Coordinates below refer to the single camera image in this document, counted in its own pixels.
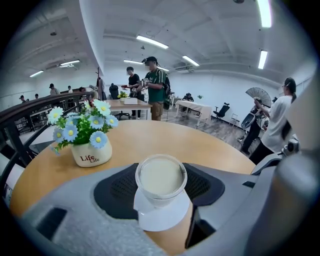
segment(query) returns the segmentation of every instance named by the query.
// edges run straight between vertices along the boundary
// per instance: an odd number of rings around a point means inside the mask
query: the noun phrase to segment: white box
[[[138,105],[138,99],[137,98],[125,98],[124,105]]]

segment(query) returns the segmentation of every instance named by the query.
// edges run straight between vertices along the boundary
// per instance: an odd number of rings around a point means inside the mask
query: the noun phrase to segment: white flower pot
[[[102,148],[93,147],[90,142],[82,145],[71,145],[73,158],[80,167],[99,166],[112,156],[112,146],[108,139]]]

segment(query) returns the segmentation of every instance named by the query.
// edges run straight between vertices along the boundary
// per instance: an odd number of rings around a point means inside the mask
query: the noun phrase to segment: ceiling
[[[65,9],[66,0],[47,0],[12,38],[1,68],[30,76],[55,64],[80,59],[89,63]],[[272,27],[262,28],[258,3],[245,0],[109,0],[103,35],[105,62],[158,58],[161,67],[224,71],[283,82],[314,54],[300,25],[272,2]],[[162,49],[137,35],[168,45]],[[260,51],[268,51],[258,69]],[[194,68],[182,56],[200,64]]]

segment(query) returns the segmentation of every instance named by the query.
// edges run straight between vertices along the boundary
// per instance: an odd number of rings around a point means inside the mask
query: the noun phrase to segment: gray floor
[[[240,144],[237,141],[237,138],[239,138],[245,134],[245,132],[242,129],[236,128],[235,126],[232,127],[232,125],[230,125],[226,122],[218,121],[216,119],[209,120],[208,124],[204,124],[201,121],[199,127],[197,127],[196,124],[198,122],[198,119],[196,118],[195,111],[192,110],[191,113],[189,113],[188,115],[186,113],[180,112],[179,117],[175,117],[176,111],[177,110],[175,108],[171,108],[171,109],[169,109],[169,111],[165,110],[163,112],[161,121],[162,122],[168,121],[169,123],[179,124],[179,125],[191,127],[194,129],[198,129],[202,132],[210,134],[210,135],[228,143],[229,145],[231,145],[235,149],[240,150],[242,144]],[[127,120],[127,119],[128,119],[128,117],[126,117],[126,116],[123,116],[121,118],[121,120]],[[145,111],[141,112],[141,119],[146,119]],[[252,154],[252,152],[255,151],[255,149],[257,148],[259,143],[260,143],[259,138],[256,138],[252,142],[252,144],[248,150],[250,152],[250,154]]]

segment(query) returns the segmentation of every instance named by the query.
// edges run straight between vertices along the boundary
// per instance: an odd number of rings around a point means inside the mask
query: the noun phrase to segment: black railing
[[[93,92],[64,93],[59,95],[47,96],[15,105],[0,112],[0,130],[5,130],[5,134],[7,135],[15,150],[15,153],[10,158],[0,177],[0,192],[3,191],[8,176],[16,162],[20,159],[24,167],[26,167],[36,156],[34,152],[29,148],[29,146],[44,130],[48,128],[47,122],[37,131],[35,130],[35,128],[33,128],[36,132],[25,143],[22,143],[15,121],[23,117],[30,117],[30,115],[35,114],[41,110],[49,110],[50,108],[48,106],[50,105],[52,107],[63,107],[63,115],[66,115],[67,113],[74,110],[80,112],[83,105],[83,102],[81,102],[81,98],[89,96],[93,96]]]

